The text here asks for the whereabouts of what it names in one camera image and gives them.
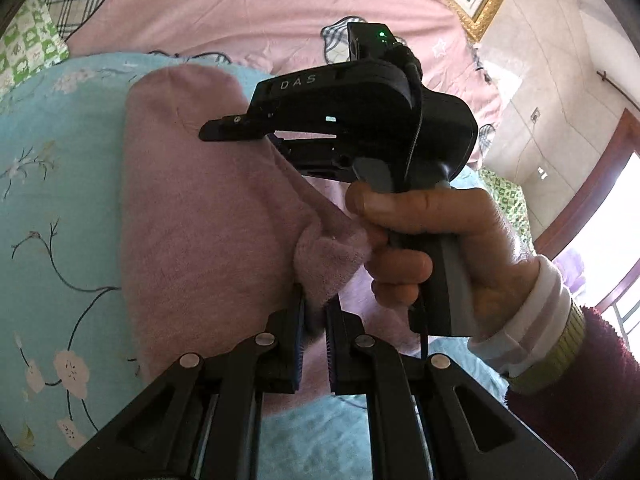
pink blanket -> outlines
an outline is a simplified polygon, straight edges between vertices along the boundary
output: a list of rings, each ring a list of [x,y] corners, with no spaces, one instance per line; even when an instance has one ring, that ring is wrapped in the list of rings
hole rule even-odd
[[[462,98],[479,126],[500,121],[497,88],[477,70],[458,17],[440,0],[49,1],[54,20],[71,34],[73,56],[221,52],[274,75],[347,60],[348,17],[386,23],[420,59],[428,88]]]
[[[293,282],[305,288],[309,326],[342,290],[370,333],[414,348],[406,320],[375,303],[355,221],[267,140],[198,140],[207,120],[246,108],[232,76],[194,64],[147,75],[127,99],[122,286],[145,379],[185,352],[220,354],[261,332]],[[340,203],[339,185],[316,183]],[[310,336],[300,393],[267,399],[268,410],[328,393],[324,338]]]

wall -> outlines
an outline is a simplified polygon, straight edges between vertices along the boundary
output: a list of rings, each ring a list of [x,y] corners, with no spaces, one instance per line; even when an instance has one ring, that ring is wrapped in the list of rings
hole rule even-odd
[[[640,56],[604,0],[578,0],[593,65],[640,103]]]
[[[534,238],[580,189],[628,105],[596,74],[580,7],[505,0],[481,42],[482,59],[522,79],[486,164],[522,186]]]

white tiled wall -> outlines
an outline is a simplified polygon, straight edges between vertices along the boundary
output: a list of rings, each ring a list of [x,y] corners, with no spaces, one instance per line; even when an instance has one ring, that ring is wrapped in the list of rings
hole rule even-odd
[[[486,164],[522,185],[537,237],[580,189],[628,102],[596,74],[579,0],[505,0],[480,53],[523,81]]]

pink bedspread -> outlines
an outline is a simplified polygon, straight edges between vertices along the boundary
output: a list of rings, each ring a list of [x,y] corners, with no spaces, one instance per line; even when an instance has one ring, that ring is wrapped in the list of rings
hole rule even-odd
[[[234,63],[272,74],[346,60],[339,41],[345,18],[386,23],[420,59],[428,88],[465,100],[479,126],[497,126],[500,119],[497,88],[484,70],[476,70],[458,17],[440,0],[85,1],[86,11],[65,21],[66,34],[73,32],[67,41],[73,56],[222,52]],[[58,12],[68,13],[68,7],[60,4]],[[84,24],[75,30],[74,22]]]

hand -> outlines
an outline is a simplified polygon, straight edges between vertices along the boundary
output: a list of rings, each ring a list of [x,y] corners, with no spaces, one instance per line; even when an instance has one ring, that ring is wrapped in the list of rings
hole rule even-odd
[[[425,253],[388,247],[383,228],[404,234],[458,235],[481,337],[498,332],[536,283],[540,263],[482,189],[379,194],[367,184],[355,182],[345,202],[367,229],[373,254],[365,267],[374,279],[371,288],[381,306],[410,306],[418,297],[418,284],[427,280],[433,269]]]

